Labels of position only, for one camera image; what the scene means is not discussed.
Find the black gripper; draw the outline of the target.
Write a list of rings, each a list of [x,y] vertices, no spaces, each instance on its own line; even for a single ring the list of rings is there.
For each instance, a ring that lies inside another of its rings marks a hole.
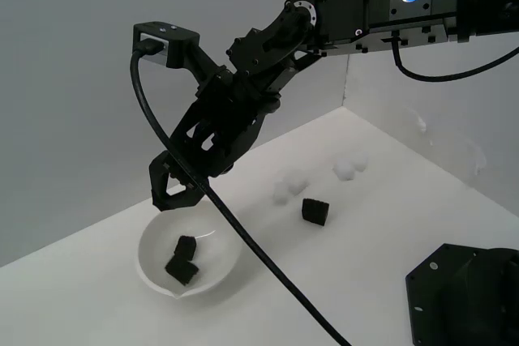
[[[315,8],[311,4],[288,4],[264,30],[251,29],[239,37],[227,54],[236,71],[215,71],[199,86],[196,100],[172,134],[188,163],[203,177],[217,177],[255,142],[266,115],[281,105],[281,89],[301,70],[315,62],[307,53],[295,54],[312,35]],[[177,161],[167,151],[148,167],[152,204],[161,211],[194,207],[205,193],[193,182],[185,189],[167,192],[170,178],[182,177]]]

